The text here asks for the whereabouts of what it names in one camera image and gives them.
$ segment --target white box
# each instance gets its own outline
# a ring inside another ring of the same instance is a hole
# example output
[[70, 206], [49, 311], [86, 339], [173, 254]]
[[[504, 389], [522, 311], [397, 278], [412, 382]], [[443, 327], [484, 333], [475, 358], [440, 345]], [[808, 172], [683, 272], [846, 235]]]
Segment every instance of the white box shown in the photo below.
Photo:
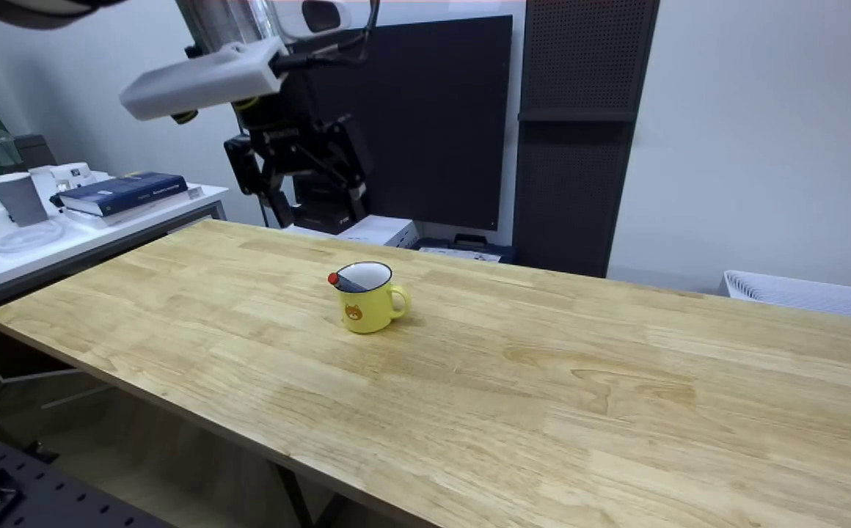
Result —
[[786, 308], [801, 308], [801, 311], [851, 316], [851, 288], [848, 283], [726, 270], [721, 288], [732, 300], [749, 300], [749, 301], [764, 301], [764, 304], [786, 304]]
[[321, 239], [333, 239], [335, 235], [330, 235], [330, 232], [318, 232], [318, 229], [303, 229], [303, 226], [284, 226], [281, 229], [284, 235], [300, 235], [300, 238], [321, 238]]
[[501, 254], [492, 251], [475, 251], [475, 250], [454, 250], [454, 245], [419, 245], [419, 251], [432, 254], [448, 254], [448, 259], [465, 259], [465, 260], [501, 260]]
[[372, 245], [416, 245], [419, 229], [407, 217], [368, 213], [362, 223], [341, 232], [338, 239], [359, 239]]

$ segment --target yellow mug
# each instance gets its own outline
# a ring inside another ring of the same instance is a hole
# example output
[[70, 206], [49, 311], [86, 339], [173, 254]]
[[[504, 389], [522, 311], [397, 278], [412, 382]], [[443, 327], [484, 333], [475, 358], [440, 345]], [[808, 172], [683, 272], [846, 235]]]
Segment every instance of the yellow mug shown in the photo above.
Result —
[[412, 308], [403, 283], [393, 283], [393, 270], [378, 260], [346, 263], [333, 272], [341, 297], [343, 326], [355, 333], [372, 333], [403, 320]]

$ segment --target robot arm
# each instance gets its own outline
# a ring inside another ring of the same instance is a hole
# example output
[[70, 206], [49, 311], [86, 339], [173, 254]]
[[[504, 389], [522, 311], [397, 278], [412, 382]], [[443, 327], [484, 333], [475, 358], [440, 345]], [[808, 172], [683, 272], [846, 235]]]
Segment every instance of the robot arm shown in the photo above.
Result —
[[[57, 30], [123, 0], [0, 0], [0, 19]], [[378, 0], [352, 30], [343, 0], [177, 0], [196, 55], [139, 77], [123, 106], [139, 118], [278, 93], [290, 69], [352, 61], [371, 39]]]

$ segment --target electronic device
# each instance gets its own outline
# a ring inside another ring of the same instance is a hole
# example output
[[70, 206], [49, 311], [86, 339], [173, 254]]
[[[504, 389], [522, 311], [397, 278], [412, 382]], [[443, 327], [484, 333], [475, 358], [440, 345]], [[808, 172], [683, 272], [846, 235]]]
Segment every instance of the electronic device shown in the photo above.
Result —
[[512, 17], [378, 27], [368, 61], [308, 69], [321, 118], [352, 115], [368, 212], [497, 229]]

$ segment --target metal stand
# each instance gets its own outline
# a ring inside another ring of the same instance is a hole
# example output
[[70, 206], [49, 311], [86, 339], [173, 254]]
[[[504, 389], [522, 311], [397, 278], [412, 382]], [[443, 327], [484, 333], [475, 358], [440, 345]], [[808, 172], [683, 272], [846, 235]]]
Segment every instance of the metal stand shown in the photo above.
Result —
[[118, 502], [60, 468], [0, 443], [0, 525], [165, 528], [161, 520]]
[[333, 502], [318, 515], [318, 523], [310, 523], [310, 509], [306, 505], [300, 477], [290, 468], [284, 468], [284, 467], [277, 467], [277, 473], [281, 477], [284, 496], [287, 496], [287, 502], [290, 502], [290, 506], [297, 514], [300, 528], [330, 528], [330, 525], [335, 525], [338, 514], [346, 506], [343, 496], [333, 496]]

